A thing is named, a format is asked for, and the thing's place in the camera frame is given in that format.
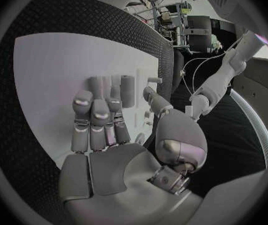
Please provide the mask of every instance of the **white curved surface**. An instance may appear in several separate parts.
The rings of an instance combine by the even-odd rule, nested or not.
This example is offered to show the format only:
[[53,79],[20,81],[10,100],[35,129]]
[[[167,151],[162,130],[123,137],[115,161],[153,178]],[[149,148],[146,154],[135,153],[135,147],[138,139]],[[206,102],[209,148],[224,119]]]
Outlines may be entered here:
[[144,124],[149,105],[142,93],[147,78],[158,76],[158,59],[143,51],[94,36],[37,33],[15,40],[13,70],[24,116],[59,168],[71,153],[72,100],[79,89],[88,89],[91,76],[135,76],[135,106],[123,109],[125,122],[132,141],[141,132],[146,139],[152,133]]

